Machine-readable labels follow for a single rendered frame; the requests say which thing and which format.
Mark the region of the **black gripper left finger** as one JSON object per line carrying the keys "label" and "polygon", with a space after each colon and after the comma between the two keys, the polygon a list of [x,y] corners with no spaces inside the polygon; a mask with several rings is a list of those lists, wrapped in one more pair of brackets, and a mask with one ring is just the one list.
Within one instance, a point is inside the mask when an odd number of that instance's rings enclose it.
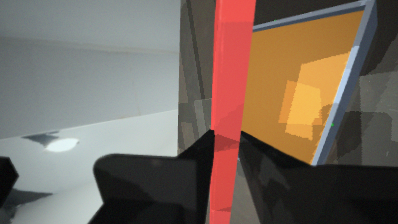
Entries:
{"label": "black gripper left finger", "polygon": [[185,224],[205,224],[215,132],[208,130],[176,157],[109,154],[93,164],[103,203],[107,198],[178,203]]}

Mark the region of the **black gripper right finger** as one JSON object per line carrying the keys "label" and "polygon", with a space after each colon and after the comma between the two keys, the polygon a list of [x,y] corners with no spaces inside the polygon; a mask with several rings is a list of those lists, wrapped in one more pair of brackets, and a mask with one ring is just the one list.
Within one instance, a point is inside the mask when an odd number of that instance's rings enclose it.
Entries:
{"label": "black gripper right finger", "polygon": [[313,166],[244,131],[238,154],[260,224],[329,224],[349,197],[398,200],[398,167]]}

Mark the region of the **red rectangular lid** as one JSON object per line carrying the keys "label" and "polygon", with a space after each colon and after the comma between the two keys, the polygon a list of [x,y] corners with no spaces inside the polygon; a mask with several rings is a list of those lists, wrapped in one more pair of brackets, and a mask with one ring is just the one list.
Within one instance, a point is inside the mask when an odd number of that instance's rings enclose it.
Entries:
{"label": "red rectangular lid", "polygon": [[230,224],[256,0],[216,0],[210,224]]}

